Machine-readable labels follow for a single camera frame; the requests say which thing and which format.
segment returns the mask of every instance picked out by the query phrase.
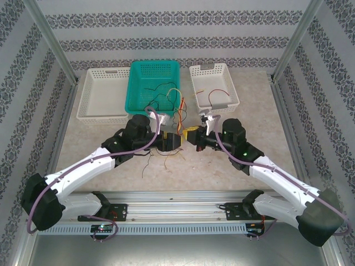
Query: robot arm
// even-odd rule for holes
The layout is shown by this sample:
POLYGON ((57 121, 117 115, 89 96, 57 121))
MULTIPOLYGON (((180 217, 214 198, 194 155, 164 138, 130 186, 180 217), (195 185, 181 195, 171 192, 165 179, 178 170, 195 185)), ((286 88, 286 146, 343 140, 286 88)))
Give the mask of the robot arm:
MULTIPOLYGON (((159 121, 165 121, 164 117, 160 117, 159 121)), ((206 123, 207 127, 189 128, 184 131, 185 138, 188 142, 196 145, 197 151, 202 151, 207 146, 221 151, 222 148, 212 131, 216 121, 212 116, 203 116, 202 122, 206 123)), ((45 177, 41 177, 39 174, 30 177, 21 200, 21 205, 28 214, 30 214, 39 195, 45 189, 48 189, 50 184, 55 182, 59 176, 68 173, 60 182, 53 184, 50 189, 46 190, 39 200, 32 217, 32 221, 38 230, 50 228, 61 218, 95 215, 96 217, 111 219, 109 215, 111 204, 100 192, 75 196, 70 194, 93 177, 116 168, 134 156, 132 153, 120 156, 109 156, 109 154, 134 151, 147 145, 154 135, 149 124, 150 121, 146 116, 135 115, 128 121, 125 129, 116 132, 114 136, 104 141, 101 147, 76 164, 45 177), (81 165, 90 159, 92 159, 91 162, 81 165)), ((246 141, 245 129, 238 119, 227 119, 224 121, 222 128, 222 133, 218 133, 218 136, 223 147, 235 158, 252 163, 252 165, 246 165, 230 159, 232 165, 237 170, 268 184, 286 199, 283 201, 255 190, 243 200, 243 210, 250 217, 260 214, 284 221, 298 228, 301 234, 312 244, 322 246, 342 225, 343 219, 323 204, 315 201, 315 198, 305 191, 312 193, 339 210, 336 194, 330 190, 321 192, 277 167, 262 151, 246 141), (293 183, 279 173, 286 175, 293 183)), ((149 146, 149 149, 172 151, 180 145, 180 136, 172 133, 165 134, 161 131, 149 146)), ((94 219, 82 217, 82 221, 94 221, 94 219)))
MULTIPOLYGON (((159 124, 168 120, 164 115, 158 115, 159 124)), ((61 170, 44 177, 39 174, 31 176, 26 184, 21 199, 21 206, 30 214, 35 200, 52 182, 55 182, 63 173, 67 174, 60 182, 56 182, 43 194, 38 202, 32 221, 40 231, 46 230, 55 225, 62 218, 73 218, 81 215, 95 215, 100 218, 110 218, 110 203, 99 192, 87 195, 70 195, 74 190, 88 182, 95 176, 112 170, 127 160, 133 158, 134 154, 120 156, 109 156, 118 152, 134 151, 147 145, 153 138, 149 126, 150 120, 144 115, 134 115, 127 122, 126 128, 117 131, 114 136, 104 141, 101 147, 97 148, 86 158, 61 170)), ((149 149, 159 151, 172 151, 181 145, 181 137, 173 134, 158 132, 157 138, 149 146, 149 149)))
MULTIPOLYGON (((196 145, 197 151, 202 151, 206 146, 222 151, 216 134, 212 131, 216 121, 208 114, 203 114, 201 119, 207 126, 186 129, 185 138, 196 145)), ((237 170, 266 183, 285 199, 285 201, 280 200, 263 191, 254 190, 245 198, 246 201, 243 201, 243 209, 247 214, 271 216, 286 222, 297 228, 309 242, 317 246, 322 246, 343 224, 344 220, 339 215, 316 201, 309 193, 340 210, 336 194, 331 190, 321 192, 276 166, 262 151, 247 142, 246 131, 238 119, 225 120, 222 133, 218 133, 218 136, 223 147, 234 158, 249 164, 229 159, 237 170), (279 172, 286 175, 293 183, 286 180, 279 172)))

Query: table surface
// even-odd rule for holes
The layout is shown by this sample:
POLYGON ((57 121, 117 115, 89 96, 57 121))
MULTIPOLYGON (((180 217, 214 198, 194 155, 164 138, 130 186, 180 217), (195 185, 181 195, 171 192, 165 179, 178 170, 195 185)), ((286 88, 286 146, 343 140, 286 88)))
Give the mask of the table surface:
MULTIPOLYGON (((223 114, 221 122, 231 117, 238 118, 246 129, 248 142, 295 176, 295 168, 266 73, 231 72, 231 77, 240 105, 234 112, 223 114)), ((57 171, 88 156, 103 141, 125 127, 125 124, 84 125, 76 118, 84 81, 85 75, 79 82, 57 171)), ((187 104, 184 126, 200 125, 188 71, 181 72, 180 86, 187 104)), ((162 130, 174 132, 170 125, 162 130)), ((153 155, 143 175, 142 171, 149 156, 135 156, 114 170, 85 183, 77 191, 214 191, 269 188, 263 182, 237 171, 223 152, 206 148, 197 153, 196 147, 187 141, 184 141, 181 147, 184 150, 170 156, 162 156, 152 150, 153 155)))

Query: teal plastic basket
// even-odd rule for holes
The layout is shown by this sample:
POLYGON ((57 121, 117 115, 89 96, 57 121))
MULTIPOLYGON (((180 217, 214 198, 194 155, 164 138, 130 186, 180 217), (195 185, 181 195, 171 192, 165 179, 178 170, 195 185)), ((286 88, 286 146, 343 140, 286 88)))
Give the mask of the teal plastic basket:
POLYGON ((128 114, 144 114, 144 108, 152 106, 158 113, 173 116, 179 108, 180 65, 176 61, 135 61, 129 73, 125 110, 128 114))

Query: white plastic tray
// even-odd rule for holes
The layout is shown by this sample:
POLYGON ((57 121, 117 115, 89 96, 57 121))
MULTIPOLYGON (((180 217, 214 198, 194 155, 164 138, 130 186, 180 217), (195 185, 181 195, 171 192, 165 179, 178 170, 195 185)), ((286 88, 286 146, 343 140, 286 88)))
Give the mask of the white plastic tray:
POLYGON ((225 63, 193 65, 190 67, 190 75, 199 112, 206 109, 213 114, 235 111, 239 105, 239 98, 225 63), (215 89, 223 90, 229 96, 223 91, 214 91, 210 95, 211 106, 209 93, 215 89))
POLYGON ((77 118, 88 125, 122 124, 130 68, 91 68, 85 78, 77 118))

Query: wall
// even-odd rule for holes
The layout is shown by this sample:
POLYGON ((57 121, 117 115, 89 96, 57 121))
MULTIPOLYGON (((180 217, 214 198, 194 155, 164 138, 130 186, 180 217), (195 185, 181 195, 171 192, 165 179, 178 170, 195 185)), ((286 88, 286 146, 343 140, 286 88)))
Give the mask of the wall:
POLYGON ((0 2, 0 265, 24 221, 29 176, 45 174, 71 85, 22 1, 0 2))
POLYGON ((310 0, 46 0, 38 4, 76 73, 175 59, 272 73, 310 0))
MULTIPOLYGON (((322 3, 278 81, 314 186, 355 223, 355 1, 322 3)), ((355 265, 355 234, 337 238, 355 265)))

